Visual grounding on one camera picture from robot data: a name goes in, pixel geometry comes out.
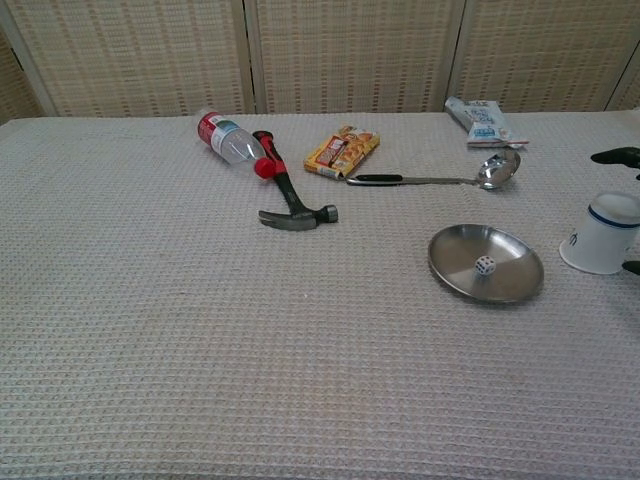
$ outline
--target white die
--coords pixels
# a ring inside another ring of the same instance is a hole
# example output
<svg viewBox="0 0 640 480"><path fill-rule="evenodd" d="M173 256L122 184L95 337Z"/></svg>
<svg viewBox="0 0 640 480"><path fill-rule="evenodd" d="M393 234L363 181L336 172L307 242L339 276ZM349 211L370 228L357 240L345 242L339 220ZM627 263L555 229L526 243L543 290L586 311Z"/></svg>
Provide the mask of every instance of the white die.
<svg viewBox="0 0 640 480"><path fill-rule="evenodd" d="M488 255L483 255L476 260L476 271L480 275L491 275L496 271L496 261Z"/></svg>

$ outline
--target woven screen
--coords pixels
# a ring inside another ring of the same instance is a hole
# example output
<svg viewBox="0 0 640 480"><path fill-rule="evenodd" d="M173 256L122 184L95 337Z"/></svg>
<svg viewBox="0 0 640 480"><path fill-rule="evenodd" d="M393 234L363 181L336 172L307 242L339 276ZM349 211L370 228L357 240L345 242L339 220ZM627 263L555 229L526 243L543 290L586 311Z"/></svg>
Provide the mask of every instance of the woven screen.
<svg viewBox="0 0 640 480"><path fill-rule="evenodd" d="M40 105L0 31L0 125L12 118L41 115Z"/></svg>
<svg viewBox="0 0 640 480"><path fill-rule="evenodd" d="M470 0L450 94L506 111L603 110L638 18L638 0Z"/></svg>
<svg viewBox="0 0 640 480"><path fill-rule="evenodd" d="M442 110L462 3L258 0L268 112Z"/></svg>
<svg viewBox="0 0 640 480"><path fill-rule="evenodd" d="M168 116L253 111L232 1L7 4L60 115Z"/></svg>
<svg viewBox="0 0 640 480"><path fill-rule="evenodd" d="M640 46L616 88L607 110L630 110L640 107Z"/></svg>

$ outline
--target stainless steel plate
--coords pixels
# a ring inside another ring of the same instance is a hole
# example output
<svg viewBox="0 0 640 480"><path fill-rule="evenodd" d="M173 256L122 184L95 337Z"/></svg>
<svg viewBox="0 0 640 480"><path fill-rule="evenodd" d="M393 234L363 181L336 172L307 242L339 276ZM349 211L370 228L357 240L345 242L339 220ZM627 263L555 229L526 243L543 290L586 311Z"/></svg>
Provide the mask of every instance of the stainless steel plate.
<svg viewBox="0 0 640 480"><path fill-rule="evenodd" d="M542 262L526 243L486 225L441 230L429 243L429 262L451 288L487 302L526 300L544 281Z"/></svg>

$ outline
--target bottle label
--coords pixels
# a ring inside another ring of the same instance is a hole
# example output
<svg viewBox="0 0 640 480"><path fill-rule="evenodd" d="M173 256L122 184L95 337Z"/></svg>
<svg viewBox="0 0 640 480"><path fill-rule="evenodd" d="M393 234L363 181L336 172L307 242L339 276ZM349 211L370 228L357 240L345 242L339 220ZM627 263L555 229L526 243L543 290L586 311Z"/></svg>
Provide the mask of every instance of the bottle label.
<svg viewBox="0 0 640 480"><path fill-rule="evenodd" d="M231 120L227 120L222 115L211 112L200 120L198 134L202 140L211 145L214 152L221 155L220 146L222 145L222 141L227 135L239 128L240 127Z"/></svg>

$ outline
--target white cup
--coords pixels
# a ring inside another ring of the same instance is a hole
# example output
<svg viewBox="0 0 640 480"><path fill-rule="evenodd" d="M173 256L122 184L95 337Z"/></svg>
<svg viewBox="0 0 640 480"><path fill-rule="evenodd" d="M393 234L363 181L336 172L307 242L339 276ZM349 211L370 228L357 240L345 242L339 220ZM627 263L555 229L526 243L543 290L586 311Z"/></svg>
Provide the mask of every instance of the white cup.
<svg viewBox="0 0 640 480"><path fill-rule="evenodd" d="M638 231L640 199L602 192L589 204L582 223L560 244L560 256L584 272L616 273L622 270Z"/></svg>

